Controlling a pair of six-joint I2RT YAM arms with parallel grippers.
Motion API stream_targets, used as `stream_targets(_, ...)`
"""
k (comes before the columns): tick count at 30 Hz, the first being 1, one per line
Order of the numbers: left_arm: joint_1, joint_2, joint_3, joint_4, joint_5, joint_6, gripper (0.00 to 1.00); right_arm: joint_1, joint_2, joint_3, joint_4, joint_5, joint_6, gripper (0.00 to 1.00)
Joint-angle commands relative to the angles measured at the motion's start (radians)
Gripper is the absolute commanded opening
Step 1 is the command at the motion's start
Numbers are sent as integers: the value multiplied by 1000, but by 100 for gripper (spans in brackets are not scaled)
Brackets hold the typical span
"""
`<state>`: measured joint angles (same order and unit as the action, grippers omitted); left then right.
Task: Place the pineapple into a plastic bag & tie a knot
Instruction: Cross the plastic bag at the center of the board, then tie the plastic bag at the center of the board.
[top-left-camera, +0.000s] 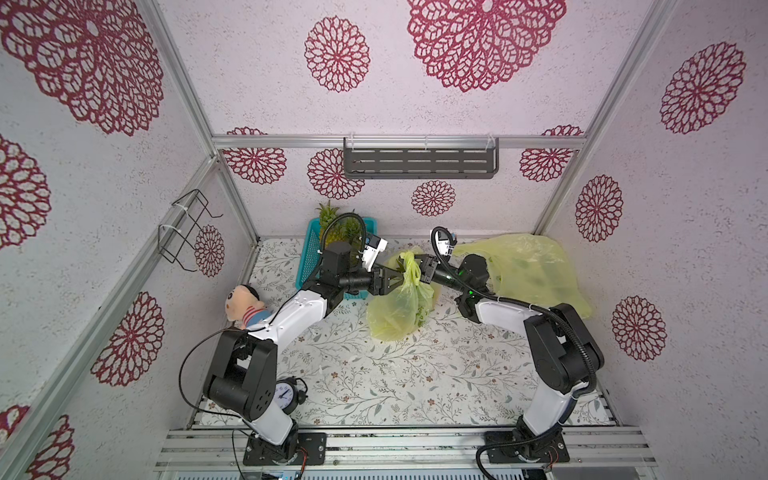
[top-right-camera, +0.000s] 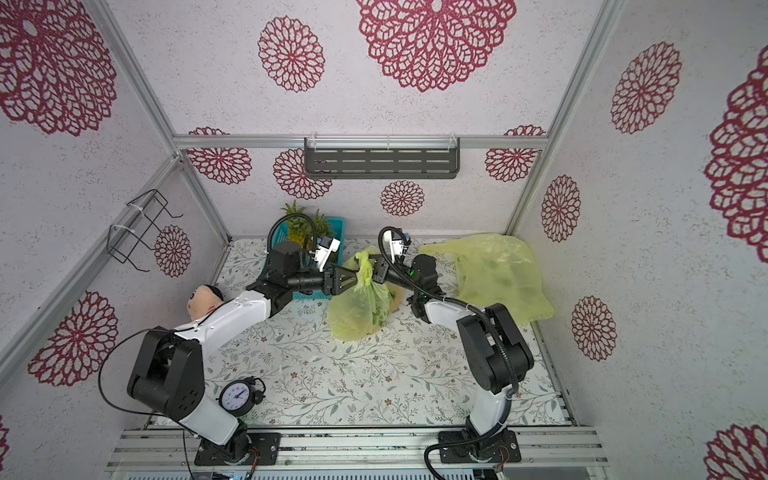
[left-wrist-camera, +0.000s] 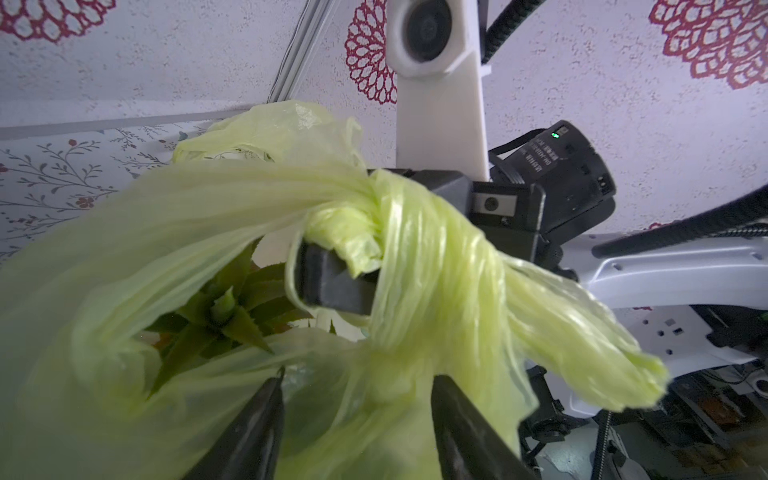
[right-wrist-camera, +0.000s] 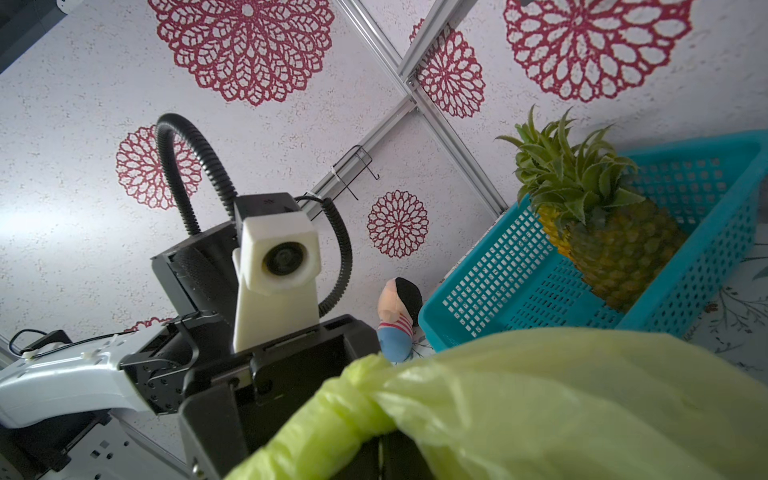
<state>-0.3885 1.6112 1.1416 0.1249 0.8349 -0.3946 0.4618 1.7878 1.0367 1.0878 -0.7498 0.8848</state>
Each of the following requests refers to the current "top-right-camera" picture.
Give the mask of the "pineapple back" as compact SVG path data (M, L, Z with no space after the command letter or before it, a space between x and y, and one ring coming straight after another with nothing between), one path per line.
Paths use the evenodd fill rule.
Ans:
M298 206L296 201L293 201L292 203L286 203L282 210L285 215L293 213L305 214L306 208L304 206ZM333 237L335 235L335 231L333 230L330 221L324 214L316 211L312 218L318 238L325 236ZM310 244L312 229L304 219L293 217L288 219L285 224L288 228L287 239L289 241L293 241L302 247L306 247Z

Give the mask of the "yellow plastic bag bottom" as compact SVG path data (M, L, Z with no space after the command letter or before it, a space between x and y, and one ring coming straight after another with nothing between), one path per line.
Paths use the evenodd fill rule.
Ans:
M421 254L454 262L458 298L477 307L501 303L518 325L550 319L555 311L543 292L543 280L532 250L513 237L476 234L425 244Z

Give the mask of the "yellow plastic bag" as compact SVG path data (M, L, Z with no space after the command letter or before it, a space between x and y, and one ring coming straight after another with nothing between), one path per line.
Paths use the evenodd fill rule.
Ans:
M374 256L378 254L377 247L368 246L343 264L358 273L356 284L334 296L328 305L327 322L333 338L350 342L377 333L403 301L403 287L373 281Z
M518 325L550 319L555 311L543 292L543 280L532 250L513 237L476 234L425 244L421 254L454 262L458 298L477 307L501 303Z

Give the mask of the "yellow plastic bag top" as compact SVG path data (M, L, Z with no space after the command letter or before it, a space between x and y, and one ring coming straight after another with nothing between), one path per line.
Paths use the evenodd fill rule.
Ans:
M334 296L328 305L327 322L333 338L350 342L377 333L403 301L403 287L373 281L374 256L378 254L377 247L368 246L343 264L358 273L356 284Z

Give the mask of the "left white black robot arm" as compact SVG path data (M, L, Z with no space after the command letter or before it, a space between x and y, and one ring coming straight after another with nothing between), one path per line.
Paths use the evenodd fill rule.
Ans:
M317 242L313 261L294 242L272 248L257 280L234 299L175 329L156 327L142 340L128 380L128 395L217 447L239 449L244 423L206 393L204 361L230 340L281 312L296 292L343 291L344 270L328 263L340 241Z

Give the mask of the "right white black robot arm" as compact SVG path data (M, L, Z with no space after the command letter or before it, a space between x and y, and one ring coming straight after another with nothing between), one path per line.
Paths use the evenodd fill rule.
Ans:
M407 299L419 320L455 333L479 390L466 423L466 441L492 438L503 430L514 394L533 368L533 354L507 308L485 309L448 296L439 285L437 261L419 254L410 265L400 257L374 256L373 280L411 292Z

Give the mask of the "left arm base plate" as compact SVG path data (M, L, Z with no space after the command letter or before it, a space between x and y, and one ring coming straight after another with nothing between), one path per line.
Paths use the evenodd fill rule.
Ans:
M193 464L195 466L241 466L276 463L282 436L275 432L241 432L225 445L201 439Z

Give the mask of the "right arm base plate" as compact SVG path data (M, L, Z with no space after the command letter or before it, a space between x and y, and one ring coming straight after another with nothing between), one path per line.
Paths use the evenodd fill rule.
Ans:
M504 428L482 442L456 447L442 447L440 460L445 464L463 463L519 463L521 450L515 433Z

